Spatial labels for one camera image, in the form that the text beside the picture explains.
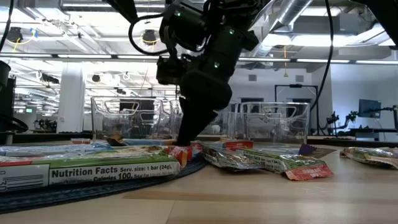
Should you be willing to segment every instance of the fluorescent light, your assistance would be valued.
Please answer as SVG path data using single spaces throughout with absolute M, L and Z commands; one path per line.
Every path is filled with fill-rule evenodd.
M 327 63 L 326 59 L 297 59 L 297 62 L 307 62 L 307 63 Z
M 327 63 L 327 59 L 297 59 L 297 62 Z M 349 63 L 349 60 L 331 60 L 330 63 Z
M 348 43 L 348 36 L 335 35 L 333 45 L 342 47 Z M 297 35 L 292 39 L 292 45 L 309 47 L 329 47 L 330 35 Z
M 392 41 L 392 39 L 389 39 L 387 41 L 384 41 L 383 43 L 379 44 L 379 46 L 395 46 L 396 43 L 394 43 L 394 41 Z
M 14 53 L 0 53 L 0 57 L 17 57 L 17 58 L 29 58 L 29 57 L 52 57 L 50 54 L 14 54 Z
M 262 45 L 265 46 L 276 46 L 276 45 L 290 45 L 292 41 L 290 37 L 286 35 L 268 34 L 262 41 Z
M 112 58 L 110 55 L 58 55 L 60 58 Z
M 331 60 L 331 63 L 349 63 L 350 60 Z
M 149 55 L 118 55 L 120 59 L 158 59 L 159 56 L 149 56 Z
M 80 3 L 65 3 L 63 7 L 112 7 L 109 4 L 92 3 L 92 4 L 80 4 Z M 162 4 L 136 4 L 136 8 L 148 8 L 148 7 L 164 7 Z
M 357 60 L 357 64 L 368 64 L 368 65 L 398 65 L 397 61 L 382 61 L 382 60 Z
M 109 4 L 93 3 L 93 4 L 79 4 L 79 3 L 65 3 L 62 4 L 63 7 L 112 7 Z
M 266 62 L 289 62 L 289 58 L 265 58 Z
M 240 62 L 289 62 L 289 58 L 249 58 L 240 57 Z
M 28 101 L 28 103 L 32 103 L 32 104 L 40 104 L 40 105 L 42 105 L 42 104 L 43 104 L 42 102 L 37 102 L 37 101 Z

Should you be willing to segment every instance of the plastic container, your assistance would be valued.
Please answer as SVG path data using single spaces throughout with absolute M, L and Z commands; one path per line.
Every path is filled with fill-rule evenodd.
M 92 97 L 93 142 L 121 134 L 124 139 L 169 139 L 170 115 L 154 98 Z
M 308 103 L 242 103 L 239 133 L 245 139 L 264 142 L 306 144 L 310 105 Z
M 231 102 L 222 111 L 216 111 L 218 116 L 200 133 L 200 135 L 218 135 L 224 138 L 233 139 L 235 136 L 235 120 L 238 103 Z M 182 109 L 178 100 L 170 101 L 170 125 L 172 139 L 177 139 L 181 127 Z

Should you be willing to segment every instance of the ceiling duct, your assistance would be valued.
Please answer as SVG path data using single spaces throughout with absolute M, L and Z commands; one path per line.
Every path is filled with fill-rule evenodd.
M 280 10 L 277 12 L 278 15 L 274 21 L 270 21 L 271 25 L 263 30 L 264 40 L 261 45 L 257 48 L 252 57 L 265 57 L 273 48 L 272 45 L 267 44 L 266 37 L 270 31 L 279 29 L 284 26 L 290 26 L 289 30 L 297 18 L 303 13 L 303 11 L 311 4 L 313 0 L 284 0 L 280 6 Z
M 277 23 L 272 29 L 292 25 L 312 1 L 313 0 L 284 0 L 280 6 Z

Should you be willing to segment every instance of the desk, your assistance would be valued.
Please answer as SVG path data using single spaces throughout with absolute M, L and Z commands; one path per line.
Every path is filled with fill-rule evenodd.
M 324 157 L 334 177 L 303 182 L 213 166 L 110 197 L 0 215 L 2 224 L 398 223 L 398 171 Z

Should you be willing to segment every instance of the table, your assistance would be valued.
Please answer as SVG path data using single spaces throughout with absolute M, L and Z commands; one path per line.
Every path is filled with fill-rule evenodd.
M 338 151 L 323 159 L 334 177 L 294 182 L 207 166 L 142 190 L 0 215 L 0 223 L 398 223 L 398 171 L 339 158 Z

